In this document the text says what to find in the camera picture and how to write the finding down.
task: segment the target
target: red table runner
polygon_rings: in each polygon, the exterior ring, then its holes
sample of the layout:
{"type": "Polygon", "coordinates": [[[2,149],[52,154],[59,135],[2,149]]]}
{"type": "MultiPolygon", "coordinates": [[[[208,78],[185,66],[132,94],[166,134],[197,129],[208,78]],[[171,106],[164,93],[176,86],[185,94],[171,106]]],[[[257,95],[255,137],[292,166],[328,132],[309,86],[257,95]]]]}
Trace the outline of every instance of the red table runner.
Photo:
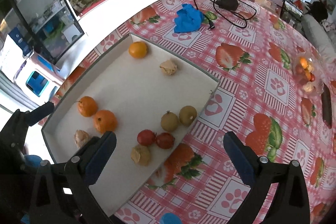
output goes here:
{"type": "MultiPolygon", "coordinates": [[[[132,224],[159,223],[167,212],[178,215],[183,223],[226,223],[250,189],[241,182],[223,149],[223,135],[234,131],[259,155],[268,155],[280,163],[289,163],[292,159],[300,162],[308,189],[311,219],[318,221],[336,197],[336,157],[332,144],[335,126],[329,129],[324,124],[320,97],[305,99],[293,80],[291,65],[284,59],[279,60],[272,50],[280,47],[293,63],[299,52],[316,54],[315,48],[287,24],[284,30],[275,30],[269,20],[271,13],[248,1],[256,8],[257,15],[246,29],[235,27],[222,17],[217,18],[208,0],[197,2],[204,12],[214,13],[214,30],[208,31],[208,25],[202,24],[195,32],[174,33],[176,12],[182,3],[193,4],[193,0],[159,0],[97,45],[58,91],[58,96],[62,96],[78,75],[128,32],[182,55],[221,82],[206,110],[183,140],[205,162],[197,166],[199,175],[192,179],[175,175],[175,187],[165,189],[152,190],[145,185],[116,215],[132,224]],[[216,52],[220,56],[223,49],[231,59],[228,61],[222,56],[220,66],[216,52]],[[302,115],[301,110],[307,108],[311,113],[302,115]],[[253,141],[262,135],[268,136],[270,126],[275,126],[282,134],[276,145],[265,147],[253,141]]],[[[238,10],[245,16],[253,12],[246,5],[240,5],[238,10]]],[[[231,13],[223,14],[236,24],[242,24],[231,13]]],[[[111,13],[111,20],[114,16],[117,15],[111,13]]],[[[335,64],[324,65],[321,77],[335,104],[335,64]]],[[[54,97],[53,101],[57,103],[59,99],[54,97]]],[[[275,190],[273,185],[255,223],[265,217],[275,190]]]]}

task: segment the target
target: blue round object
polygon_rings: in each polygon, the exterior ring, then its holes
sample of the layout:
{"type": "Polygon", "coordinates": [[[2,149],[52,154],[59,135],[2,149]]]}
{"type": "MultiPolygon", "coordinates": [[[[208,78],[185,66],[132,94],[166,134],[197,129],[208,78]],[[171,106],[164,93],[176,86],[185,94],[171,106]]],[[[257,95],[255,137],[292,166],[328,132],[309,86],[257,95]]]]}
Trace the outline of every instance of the blue round object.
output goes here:
{"type": "Polygon", "coordinates": [[[182,221],[172,213],[166,213],[160,219],[160,224],[183,224],[182,221]]]}

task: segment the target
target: black cable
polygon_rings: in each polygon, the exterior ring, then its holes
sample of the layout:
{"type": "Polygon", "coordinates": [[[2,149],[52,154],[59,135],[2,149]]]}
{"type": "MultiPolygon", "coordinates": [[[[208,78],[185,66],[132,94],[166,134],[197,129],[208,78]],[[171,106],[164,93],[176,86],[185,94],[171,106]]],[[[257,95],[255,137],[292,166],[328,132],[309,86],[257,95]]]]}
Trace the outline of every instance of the black cable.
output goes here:
{"type": "MultiPolygon", "coordinates": [[[[214,10],[215,10],[221,17],[223,17],[226,21],[228,21],[228,22],[231,23],[232,25],[234,25],[234,26],[236,26],[236,27],[239,27],[239,28],[241,28],[241,29],[245,29],[245,28],[247,27],[247,21],[250,20],[250,19],[252,19],[252,18],[257,14],[257,10],[256,10],[254,7],[252,7],[251,5],[245,3],[245,2],[243,2],[243,1],[241,1],[241,0],[237,0],[237,1],[240,1],[241,3],[244,3],[245,5],[247,5],[247,6],[249,6],[249,7],[251,7],[251,8],[254,10],[254,14],[253,14],[250,18],[245,18],[245,17],[243,17],[241,14],[239,14],[239,13],[237,13],[237,12],[228,10],[230,13],[232,13],[233,15],[235,15],[236,17],[238,17],[239,19],[241,19],[241,20],[243,20],[243,21],[245,22],[244,26],[239,26],[239,25],[237,25],[237,24],[231,22],[230,20],[228,20],[225,16],[223,16],[223,15],[216,9],[216,7],[215,7],[215,3],[216,3],[217,0],[210,0],[210,1],[211,1],[212,4],[213,4],[213,8],[214,8],[214,10]]],[[[196,6],[196,9],[199,10],[199,9],[198,9],[198,6],[197,6],[197,3],[196,3],[196,0],[194,0],[194,3],[195,3],[195,6],[196,6]]]]}

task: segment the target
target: screw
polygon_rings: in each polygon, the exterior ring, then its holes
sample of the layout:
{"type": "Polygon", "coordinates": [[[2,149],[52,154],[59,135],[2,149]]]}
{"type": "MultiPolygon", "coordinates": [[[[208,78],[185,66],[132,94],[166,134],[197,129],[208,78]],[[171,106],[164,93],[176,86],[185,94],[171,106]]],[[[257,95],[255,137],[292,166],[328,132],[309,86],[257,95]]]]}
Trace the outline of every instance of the screw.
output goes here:
{"type": "Polygon", "coordinates": [[[268,158],[266,158],[266,157],[260,157],[259,160],[262,164],[268,163],[268,158]]]}
{"type": "Polygon", "coordinates": [[[300,163],[297,160],[293,160],[292,165],[294,165],[295,167],[299,167],[300,163]]]}
{"type": "Polygon", "coordinates": [[[75,164],[75,163],[79,162],[79,160],[80,160],[80,157],[74,156],[74,157],[72,157],[71,162],[75,164]]]}
{"type": "Polygon", "coordinates": [[[49,163],[48,160],[43,160],[43,161],[40,162],[40,165],[41,166],[46,166],[48,163],[49,163]]]}

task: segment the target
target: white tray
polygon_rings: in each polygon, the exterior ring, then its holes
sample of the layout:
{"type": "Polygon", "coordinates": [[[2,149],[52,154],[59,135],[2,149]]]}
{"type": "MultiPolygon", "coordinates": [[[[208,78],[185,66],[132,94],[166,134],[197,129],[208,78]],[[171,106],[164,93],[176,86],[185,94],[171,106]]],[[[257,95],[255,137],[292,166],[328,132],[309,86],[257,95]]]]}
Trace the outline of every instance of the white tray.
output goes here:
{"type": "MultiPolygon", "coordinates": [[[[115,130],[117,147],[97,183],[90,186],[109,216],[134,195],[173,151],[152,145],[149,166],[136,165],[130,154],[137,145],[137,134],[144,129],[164,132],[160,122],[168,110],[179,115],[182,107],[191,105],[200,114],[217,86],[218,79],[183,57],[130,34],[114,44],[76,81],[48,118],[42,134],[54,162],[66,162],[77,151],[74,142],[77,129],[101,136],[94,129],[92,118],[78,113],[76,101],[91,96],[99,109],[114,112],[119,123],[115,130]],[[146,41],[149,51],[144,59],[129,55],[128,47],[135,41],[146,41]],[[159,68],[167,59],[178,66],[172,76],[164,75],[159,68]]],[[[173,133],[174,148],[188,131],[180,125],[173,133]]]]}

